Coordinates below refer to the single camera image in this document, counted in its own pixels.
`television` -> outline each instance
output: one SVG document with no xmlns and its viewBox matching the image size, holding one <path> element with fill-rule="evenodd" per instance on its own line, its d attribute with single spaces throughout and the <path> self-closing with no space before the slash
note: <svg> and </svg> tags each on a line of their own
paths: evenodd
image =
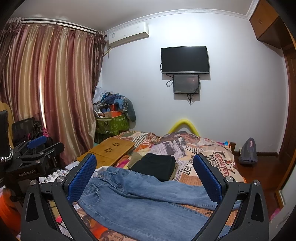
<svg viewBox="0 0 296 241">
<path fill-rule="evenodd" d="M 198 74 L 175 74 L 173 78 L 174 94 L 199 94 Z"/>
<path fill-rule="evenodd" d="M 210 73 L 206 46 L 162 48 L 161 65 L 163 74 Z"/>
</svg>

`metal screw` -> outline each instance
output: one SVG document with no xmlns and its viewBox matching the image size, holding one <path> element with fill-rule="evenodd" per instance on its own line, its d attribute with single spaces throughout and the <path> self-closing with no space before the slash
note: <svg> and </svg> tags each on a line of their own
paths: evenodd
<svg viewBox="0 0 296 241">
<path fill-rule="evenodd" d="M 260 185 L 260 182 L 259 182 L 258 180 L 254 180 L 254 184 L 255 184 L 256 186 L 259 186 L 259 185 Z"/>
<path fill-rule="evenodd" d="M 58 183 L 61 183 L 62 181 L 64 181 L 64 177 L 63 176 L 59 176 L 59 177 L 57 177 L 57 182 Z"/>
<path fill-rule="evenodd" d="M 36 184 L 36 182 L 37 182 L 36 180 L 32 180 L 32 181 L 30 181 L 30 185 L 34 186 Z"/>
<path fill-rule="evenodd" d="M 233 182 L 233 177 L 231 177 L 231 176 L 227 176 L 225 179 L 229 183 Z"/>
</svg>

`blue jeans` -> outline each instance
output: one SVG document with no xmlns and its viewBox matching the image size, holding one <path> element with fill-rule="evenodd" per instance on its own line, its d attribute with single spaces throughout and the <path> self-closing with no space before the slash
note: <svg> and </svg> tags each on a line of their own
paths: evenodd
<svg viewBox="0 0 296 241">
<path fill-rule="evenodd" d="M 101 225 L 141 241 L 190 241 L 208 217 L 178 204 L 210 210 L 217 206 L 203 186 L 162 183 L 116 167 L 91 178 L 78 203 Z M 225 226 L 220 237 L 229 228 Z"/>
</svg>

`black bag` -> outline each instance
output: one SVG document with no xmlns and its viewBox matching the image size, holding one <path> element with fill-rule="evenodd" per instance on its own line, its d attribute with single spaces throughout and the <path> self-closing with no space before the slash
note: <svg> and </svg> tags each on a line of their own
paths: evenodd
<svg viewBox="0 0 296 241">
<path fill-rule="evenodd" d="M 258 162 L 256 153 L 256 144 L 253 138 L 249 138 L 243 145 L 241 154 L 239 156 L 239 164 L 252 165 Z"/>
</svg>

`bedspread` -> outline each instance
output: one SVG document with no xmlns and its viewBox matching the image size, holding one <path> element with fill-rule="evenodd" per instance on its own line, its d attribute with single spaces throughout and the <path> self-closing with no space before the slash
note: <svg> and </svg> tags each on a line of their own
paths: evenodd
<svg viewBox="0 0 296 241">
<path fill-rule="evenodd" d="M 244 178 L 236 169 L 234 157 L 229 142 L 221 143 L 207 138 L 195 136 L 185 131 L 174 132 L 163 137 L 157 137 L 153 133 L 140 131 L 127 131 L 115 136 L 135 142 L 133 150 L 123 156 L 117 163 L 117 167 L 127 168 L 132 152 L 144 156 L 147 153 L 159 155 L 172 155 L 176 159 L 176 175 L 174 180 L 189 185 L 202 185 L 198 175 L 193 168 L 193 157 L 202 153 L 208 161 L 217 167 L 224 176 L 232 176 L 237 182 L 245 182 Z M 84 223 L 99 241 L 134 241 L 134 239 L 107 229 L 87 215 L 77 203 L 73 203 Z M 184 205 L 205 216 L 211 216 L 213 211 Z M 227 225 L 233 223 L 237 210 L 233 211 L 227 221 Z"/>
</svg>

